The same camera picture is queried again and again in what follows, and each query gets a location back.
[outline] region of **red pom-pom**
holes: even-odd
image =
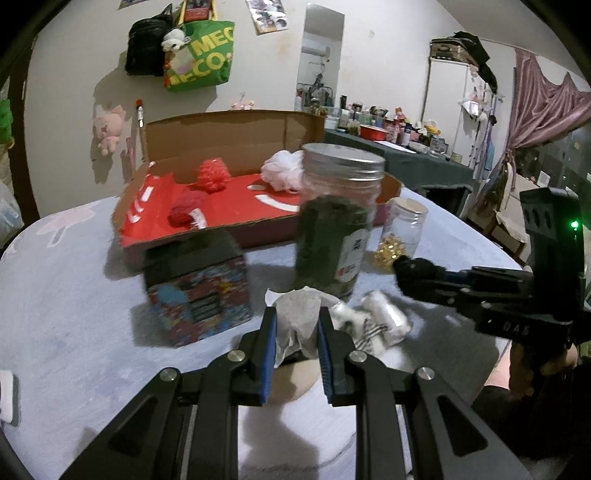
[[[201,208],[207,200],[207,193],[199,190],[183,190],[181,195],[170,207],[168,221],[172,226],[184,226],[193,221],[190,213],[196,208]]]
[[[199,165],[197,183],[194,185],[208,193],[220,192],[226,188],[232,176],[221,158],[205,160]]]

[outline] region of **white plastic bag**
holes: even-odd
[[[2,248],[24,226],[21,209],[8,190],[0,181],[0,248]]]

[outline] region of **small glass jar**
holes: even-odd
[[[392,263],[402,255],[413,257],[423,234],[423,223],[428,210],[421,203],[401,197],[386,203],[386,222],[382,230],[375,262],[385,271],[392,271]]]

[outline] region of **pink plush toy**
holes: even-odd
[[[95,135],[100,140],[100,152],[106,157],[112,154],[119,143],[119,137],[123,133],[123,118],[125,111],[121,105],[117,105],[109,113],[95,118]]]

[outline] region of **black cloth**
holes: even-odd
[[[468,32],[456,32],[452,38],[460,40],[470,56],[476,60],[478,64],[478,75],[491,87],[492,93],[496,95],[498,84],[496,82],[495,74],[492,73],[491,68],[486,64],[491,59],[486,52],[480,38]]]
[[[520,457],[570,457],[559,480],[591,478],[591,366],[549,378],[536,402],[485,387],[473,410]]]

